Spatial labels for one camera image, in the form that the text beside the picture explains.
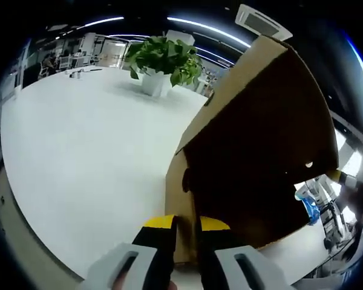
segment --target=white tabletop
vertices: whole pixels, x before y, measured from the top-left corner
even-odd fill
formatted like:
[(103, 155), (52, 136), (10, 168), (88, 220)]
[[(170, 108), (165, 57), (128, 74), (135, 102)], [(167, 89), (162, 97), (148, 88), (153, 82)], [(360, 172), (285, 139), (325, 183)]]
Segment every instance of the white tabletop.
[[(154, 100), (129, 72), (103, 68), (81, 79), (49, 76), (3, 105), (2, 152), (16, 201), (67, 267), (85, 278), (101, 255), (164, 214), (169, 163), (205, 101), (180, 86)], [(323, 238), (321, 224), (306, 226), (263, 253), (293, 283), (327, 257)]]

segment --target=potted plant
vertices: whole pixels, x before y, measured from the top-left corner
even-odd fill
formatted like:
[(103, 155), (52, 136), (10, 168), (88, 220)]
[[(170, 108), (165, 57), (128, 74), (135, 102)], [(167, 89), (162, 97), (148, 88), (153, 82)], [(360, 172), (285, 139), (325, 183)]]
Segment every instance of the potted plant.
[(142, 43), (132, 44), (126, 54), (131, 77), (144, 73), (142, 89), (154, 97), (166, 95), (171, 86), (197, 82), (202, 71), (197, 49), (181, 40), (152, 36)]

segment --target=green leaves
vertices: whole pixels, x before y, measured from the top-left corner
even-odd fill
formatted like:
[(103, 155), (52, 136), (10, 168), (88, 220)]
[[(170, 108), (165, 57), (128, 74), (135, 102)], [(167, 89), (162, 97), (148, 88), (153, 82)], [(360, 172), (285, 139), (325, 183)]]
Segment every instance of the green leaves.
[(126, 59), (131, 65), (131, 77), (138, 79), (136, 70), (146, 72), (152, 68), (155, 72), (171, 74), (171, 84), (182, 85), (196, 82), (202, 71), (201, 59), (197, 49), (181, 40), (176, 43), (165, 37), (152, 36), (143, 43), (130, 46)]

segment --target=cardboard box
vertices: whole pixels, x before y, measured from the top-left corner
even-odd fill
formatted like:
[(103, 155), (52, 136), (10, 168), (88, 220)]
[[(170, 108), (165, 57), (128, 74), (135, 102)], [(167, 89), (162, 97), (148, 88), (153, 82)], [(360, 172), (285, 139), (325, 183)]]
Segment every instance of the cardboard box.
[(294, 184), (338, 168), (332, 119), (305, 63), (260, 36), (181, 137), (166, 176), (166, 214), (182, 218), (175, 262), (195, 259), (196, 215), (261, 248), (305, 226)]

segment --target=white plant pot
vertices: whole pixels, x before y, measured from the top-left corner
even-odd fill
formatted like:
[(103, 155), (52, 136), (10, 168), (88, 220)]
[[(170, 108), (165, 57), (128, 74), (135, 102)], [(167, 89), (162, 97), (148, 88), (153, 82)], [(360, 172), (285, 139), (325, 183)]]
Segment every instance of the white plant pot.
[(148, 74), (144, 74), (142, 82), (142, 90), (145, 94), (154, 98), (164, 97), (171, 89), (171, 75), (162, 71), (155, 72), (153, 69), (147, 70)]

